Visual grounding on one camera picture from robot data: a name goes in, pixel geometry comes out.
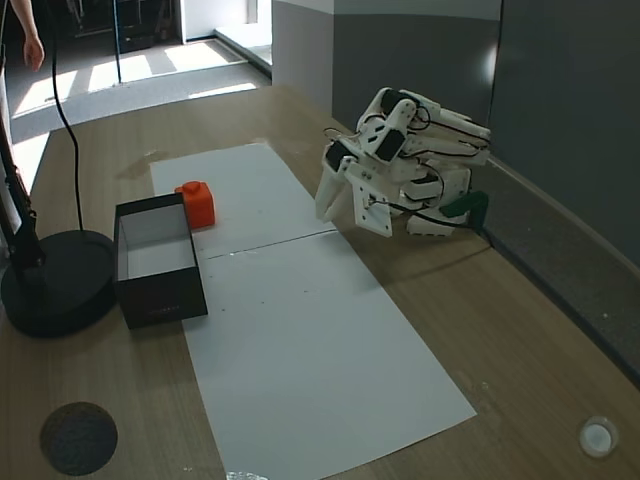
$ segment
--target black box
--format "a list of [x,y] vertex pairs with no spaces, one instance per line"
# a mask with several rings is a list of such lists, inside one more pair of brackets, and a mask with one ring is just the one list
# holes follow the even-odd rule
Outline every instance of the black box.
[[114,283],[129,328],[207,314],[182,194],[116,206]]

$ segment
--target gray wall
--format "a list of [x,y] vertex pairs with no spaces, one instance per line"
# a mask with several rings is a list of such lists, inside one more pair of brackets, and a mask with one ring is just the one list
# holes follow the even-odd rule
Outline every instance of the gray wall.
[[333,116],[353,127],[381,87],[412,90],[486,124],[492,20],[431,15],[336,15]]
[[505,0],[490,122],[498,158],[638,265],[639,17],[635,0]]
[[291,85],[321,110],[333,99],[333,15],[274,1],[273,84]]

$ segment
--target table surface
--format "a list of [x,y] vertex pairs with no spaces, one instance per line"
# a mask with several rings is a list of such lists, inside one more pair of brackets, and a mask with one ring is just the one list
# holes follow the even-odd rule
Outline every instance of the table surface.
[[[268,142],[313,194],[327,126],[339,124],[282,87],[78,125],[85,225],[111,236],[117,203],[153,195],[151,162],[252,142]],[[54,132],[32,194],[41,236],[76,227],[72,153],[66,133]],[[384,239],[347,219],[338,227],[478,416],[335,478],[640,478],[640,393],[482,239],[401,229]],[[3,319],[0,478],[68,478],[45,461],[39,431],[54,409],[76,401],[99,404],[119,429],[114,457],[92,478],[225,478],[180,323],[131,332],[114,308],[79,334],[44,341]],[[605,460],[578,444],[594,415],[620,431]]]

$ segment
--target white robotic arm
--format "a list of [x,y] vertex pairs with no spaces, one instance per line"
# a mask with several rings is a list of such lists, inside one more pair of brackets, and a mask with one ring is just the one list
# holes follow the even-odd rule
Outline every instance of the white robotic arm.
[[382,89],[357,133],[325,150],[316,215],[331,221],[352,194],[363,228],[391,236],[391,216],[404,211],[413,214],[410,233],[450,235],[467,225],[478,201],[486,209],[486,196],[469,197],[469,167],[485,164],[489,142],[489,130],[468,117],[412,92]]

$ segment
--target orange block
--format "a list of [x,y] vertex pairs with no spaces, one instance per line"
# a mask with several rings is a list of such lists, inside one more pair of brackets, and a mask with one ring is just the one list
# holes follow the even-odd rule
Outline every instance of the orange block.
[[187,208],[187,218],[192,229],[208,227],[216,223],[213,195],[205,182],[187,182],[175,189],[182,193]]

